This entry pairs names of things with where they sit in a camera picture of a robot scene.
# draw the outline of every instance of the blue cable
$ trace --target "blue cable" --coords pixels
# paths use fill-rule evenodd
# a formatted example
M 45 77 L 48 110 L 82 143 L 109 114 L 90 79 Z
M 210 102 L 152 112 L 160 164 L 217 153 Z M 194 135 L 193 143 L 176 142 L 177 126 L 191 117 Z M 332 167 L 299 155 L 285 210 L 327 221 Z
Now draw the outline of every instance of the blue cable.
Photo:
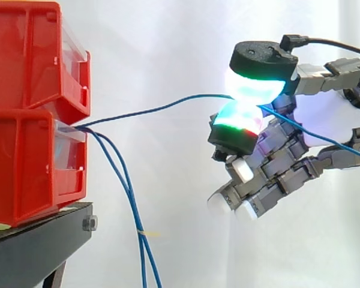
M 292 126 L 294 126 L 295 128 L 297 128 L 297 129 L 299 129 L 299 130 L 307 133 L 308 135 L 310 135 L 310 136 L 312 136 L 312 137 L 315 137 L 315 138 L 318 138 L 318 139 L 327 141 L 327 142 L 329 142 L 329 143 L 332 143 L 333 145 L 338 146 L 338 147 L 341 148 L 341 149 L 347 150 L 347 151 L 349 151 L 349 152 L 351 152 L 351 153 L 356 154 L 357 156 L 360 156 L 360 152 L 357 151 L 357 150 L 355 150 L 355 149 L 353 149 L 353 148 L 351 148 L 351 147 L 348 147 L 348 146 L 346 146 L 346 145 L 344 145 L 344 144 L 341 144 L 341 143 L 339 143 L 339 142 L 337 142 L 337 141 L 335 141 L 335 140 L 333 140 L 333 139 L 331 139 L 331 138 L 327 138 L 327 137 L 325 137 L 325 136 L 321 136 L 321 135 L 318 135 L 318 134 L 313 133 L 313 132 L 311 132 L 311 131 L 308 131 L 308 130 L 305 129 L 303 126 L 297 124 L 295 121 L 293 121 L 293 120 L 291 120 L 291 119 L 288 119 L 287 117 L 284 117 L 283 115 L 281 115 L 281 114 L 273 111 L 272 109 L 270 109 L 270 108 L 268 108 L 268 107 L 266 107 L 266 106 L 259 105 L 259 107 L 260 107 L 262 110 L 267 111 L 269 114 L 272 114 L 272 115 L 274 115 L 275 117 L 286 121 L 286 122 L 289 123 L 290 125 L 292 125 Z
M 119 115 L 119 116 L 114 116 L 114 117 L 109 117 L 109 118 L 103 118 L 103 119 L 99 119 L 99 120 L 95 120 L 89 123 L 85 123 L 79 126 L 76 126 L 75 128 L 83 128 L 83 127 L 88 127 L 88 126 L 92 126 L 95 124 L 99 124 L 99 123 L 104 123 L 104 122 L 109 122 L 109 121 L 114 121 L 114 120 L 119 120 L 122 118 L 127 118 L 127 117 L 133 117 L 133 116 L 138 116 L 138 115 L 143 115 L 143 114 L 149 114 L 149 113 L 154 113 L 154 112 L 158 112 L 167 108 L 170 108 L 172 106 L 175 106 L 177 104 L 180 104 L 182 102 L 188 101 L 188 100 L 192 100 L 192 99 L 198 99 L 198 98 L 222 98 L 222 99 L 230 99 L 232 100 L 231 96 L 228 95 L 218 95 L 218 94 L 199 94 L 199 95 L 192 95 L 192 96 L 188 96 L 188 97 L 184 97 L 182 99 L 179 99 L 175 102 L 169 103 L 167 105 L 163 105 L 157 108 L 153 108 L 153 109 L 148 109 L 148 110 L 143 110 L 143 111 L 139 111 L 139 112 L 133 112 L 133 113 L 129 113 L 129 114 L 124 114 L 124 115 Z
M 103 138 L 106 142 L 108 142 L 108 144 L 112 147 L 114 152 L 117 154 L 117 156 L 119 158 L 119 161 L 121 163 L 121 166 L 123 168 L 125 178 L 127 180 L 127 184 L 128 184 L 128 186 L 130 188 L 130 194 L 131 194 L 132 203 L 133 203 L 135 209 L 137 210 L 137 204 L 136 204 L 136 200 L 135 200 L 135 197 L 134 197 L 134 191 L 133 191 L 133 187 L 132 187 L 132 182 L 131 182 L 131 178 L 130 178 L 130 175 L 129 175 L 129 172 L 128 172 L 128 169 L 127 169 L 127 164 L 125 163 L 124 158 L 122 157 L 122 155 L 121 155 L 119 149 L 116 147 L 116 145 L 107 136 L 105 136 L 105 135 L 103 135 L 101 133 L 98 133 L 98 132 L 96 132 L 96 134 L 100 138 Z M 137 219 L 138 219 L 139 223 L 141 224 L 140 215 L 138 213 L 137 213 Z M 142 235 L 141 233 L 139 233 L 139 236 L 146 239 L 146 236 Z M 157 269 L 157 266 L 156 266 L 156 263 L 155 263 L 155 259 L 153 257 L 153 253 L 151 251 L 151 248 L 150 248 L 149 244 L 146 245 L 145 249 L 146 249 L 146 252 L 148 254 L 148 258 L 149 258 L 149 261 L 151 263 L 152 270 L 154 272 L 154 276 L 155 276 L 157 285 L 158 285 L 158 287 L 161 287 L 160 276 L 159 276 L 158 269 Z
M 148 240 L 146 238 L 145 235 L 143 235 L 141 232 L 144 231 L 143 229 L 143 226 L 142 226 L 142 222 L 141 222 L 141 219 L 140 219 L 140 215 L 139 215 L 139 212 L 137 210 L 137 206 L 136 206 L 136 201 L 134 200 L 134 196 L 133 196 L 133 191 L 129 189 L 128 187 L 128 184 L 125 183 L 125 180 L 123 179 L 120 171 L 118 170 L 118 168 L 116 167 L 115 165 L 115 162 L 112 160 L 107 148 L 105 147 L 104 143 L 101 141 L 100 137 L 104 138 L 106 141 L 108 141 L 109 139 L 104 136 L 104 135 L 98 135 L 97 133 L 93 132 L 91 129 L 88 129 L 88 128 L 79 128 L 80 130 L 82 131 L 85 131 L 85 132 L 88 132 L 88 133 L 91 133 L 97 140 L 97 142 L 100 144 L 104 154 L 106 155 L 110 165 L 112 166 L 113 170 L 115 171 L 115 173 L 117 174 L 127 196 L 128 196 L 128 200 L 130 202 L 130 205 L 131 205 L 131 208 L 132 208 L 132 212 L 133 212 L 133 215 L 134 215 L 134 219 L 135 219 L 135 225 L 136 225 L 136 229 L 138 230 L 138 234 L 139 234 L 139 239 L 142 240 L 143 244 L 145 245 L 146 247 L 146 250 L 147 250 L 147 254 L 148 254 L 148 257 L 151 261 L 151 265 L 152 265 L 152 270 L 154 271 L 154 275 L 155 275 L 155 279 L 156 279 L 156 282 L 157 282 L 157 287 L 158 288 L 162 288 L 162 285 L 161 285 L 161 280 L 160 280 L 160 277 L 158 275 L 158 271 L 157 271 L 157 267 L 156 267 L 156 264 L 155 264 L 155 261 L 154 261 L 154 258 L 153 258 L 153 255 L 152 255 L 152 251 L 149 247 L 149 243 L 148 243 Z M 126 178 L 127 178 L 127 182 L 128 183 L 131 183 L 130 181 L 130 177 L 129 177 L 129 174 L 128 174 L 128 170 L 127 170 L 127 167 L 125 165 L 125 161 L 124 159 L 122 158 L 120 152 L 117 150 L 116 146 L 112 143 L 111 144 L 115 150 L 115 152 L 117 153 L 118 156 L 120 156 L 120 161 L 122 163 L 122 166 L 123 166 L 123 169 L 124 169 L 124 172 L 126 174 Z M 146 287 L 146 274 L 145 274 L 145 260 L 144 260 L 144 253 L 140 250 L 140 257 L 141 257 L 141 265 L 142 265 L 142 280 L 143 280 L 143 287 L 145 288 Z

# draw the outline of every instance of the black cable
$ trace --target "black cable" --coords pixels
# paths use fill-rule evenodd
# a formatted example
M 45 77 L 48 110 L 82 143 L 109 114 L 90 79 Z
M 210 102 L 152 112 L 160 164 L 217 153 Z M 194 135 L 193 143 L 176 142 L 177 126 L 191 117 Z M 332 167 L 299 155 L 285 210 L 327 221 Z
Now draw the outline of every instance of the black cable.
M 332 41 L 332 40 L 328 40 L 328 39 L 321 39 L 321 38 L 308 38 L 308 43 L 309 44 L 325 44 L 325 45 L 331 45 L 331 46 L 335 46 L 338 48 L 342 48 L 342 49 L 346 49 L 355 53 L 360 54 L 360 48 L 348 45 L 348 44 L 344 44 L 341 42 L 336 42 L 336 41 Z

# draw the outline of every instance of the white wall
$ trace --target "white wall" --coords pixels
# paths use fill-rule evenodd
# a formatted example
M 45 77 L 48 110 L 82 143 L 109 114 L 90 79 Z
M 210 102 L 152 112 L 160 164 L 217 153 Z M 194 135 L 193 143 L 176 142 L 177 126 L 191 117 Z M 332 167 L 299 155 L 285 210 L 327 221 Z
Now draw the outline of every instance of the white wall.
M 60 2 L 92 54 L 91 119 L 223 92 L 239 41 L 297 33 L 360 46 L 360 1 Z M 345 55 L 314 45 L 296 54 L 313 63 Z M 228 180 L 206 142 L 222 103 L 194 100 L 94 127 L 122 151 L 145 229 L 161 234 L 150 243 L 164 287 L 360 287 L 360 169 L 326 173 L 258 221 L 208 213 L 207 198 Z M 99 228 L 69 260 L 63 287 L 140 287 L 127 198 L 94 141 L 86 200 Z

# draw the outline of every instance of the glowing light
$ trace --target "glowing light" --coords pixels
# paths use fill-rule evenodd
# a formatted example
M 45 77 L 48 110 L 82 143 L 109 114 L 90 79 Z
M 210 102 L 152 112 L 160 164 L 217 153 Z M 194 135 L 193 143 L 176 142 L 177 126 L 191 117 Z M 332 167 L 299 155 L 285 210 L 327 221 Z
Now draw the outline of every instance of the glowing light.
M 263 113 L 257 106 L 231 101 L 216 116 L 214 125 L 218 124 L 239 130 L 246 129 L 259 135 L 263 124 Z
M 263 105 L 274 101 L 282 92 L 285 81 L 254 80 L 242 77 L 231 69 L 226 72 L 226 92 L 246 104 Z

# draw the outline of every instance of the red plastic bin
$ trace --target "red plastic bin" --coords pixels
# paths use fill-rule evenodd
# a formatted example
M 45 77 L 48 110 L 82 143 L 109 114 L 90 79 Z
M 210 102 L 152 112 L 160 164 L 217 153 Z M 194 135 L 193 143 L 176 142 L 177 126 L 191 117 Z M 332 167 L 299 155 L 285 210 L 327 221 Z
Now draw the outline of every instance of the red plastic bin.
M 0 223 L 18 226 L 86 195 L 86 134 L 46 110 L 0 111 Z
M 89 53 L 55 2 L 0 2 L 0 109 L 47 109 L 66 124 L 89 116 Z

